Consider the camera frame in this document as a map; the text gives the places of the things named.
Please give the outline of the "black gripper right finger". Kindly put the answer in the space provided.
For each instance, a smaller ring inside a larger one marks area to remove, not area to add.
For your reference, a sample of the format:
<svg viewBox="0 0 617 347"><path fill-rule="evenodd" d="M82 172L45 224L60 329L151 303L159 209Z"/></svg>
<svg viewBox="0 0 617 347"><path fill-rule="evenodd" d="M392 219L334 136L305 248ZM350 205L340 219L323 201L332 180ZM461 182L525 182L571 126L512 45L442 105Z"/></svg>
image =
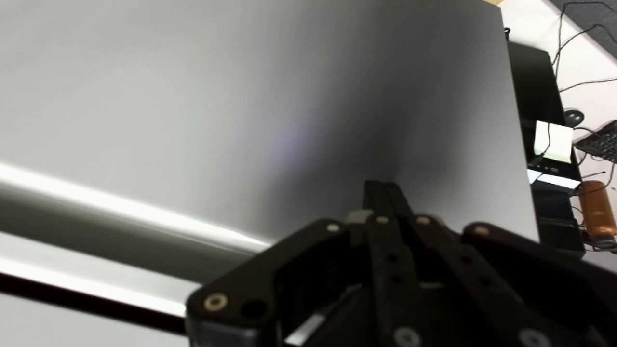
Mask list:
<svg viewBox="0 0 617 347"><path fill-rule="evenodd" d="M617 276L487 222L411 219L421 249L506 347L617 347Z"/></svg>

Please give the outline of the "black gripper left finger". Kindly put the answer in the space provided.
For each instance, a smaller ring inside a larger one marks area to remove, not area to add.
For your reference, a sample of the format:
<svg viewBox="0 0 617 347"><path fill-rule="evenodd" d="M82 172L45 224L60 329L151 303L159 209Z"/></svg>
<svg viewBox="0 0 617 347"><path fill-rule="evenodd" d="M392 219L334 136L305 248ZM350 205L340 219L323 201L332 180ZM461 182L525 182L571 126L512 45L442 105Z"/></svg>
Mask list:
<svg viewBox="0 0 617 347"><path fill-rule="evenodd" d="M365 186L352 222L317 221L186 302L192 347L425 347L427 290L404 192Z"/></svg>

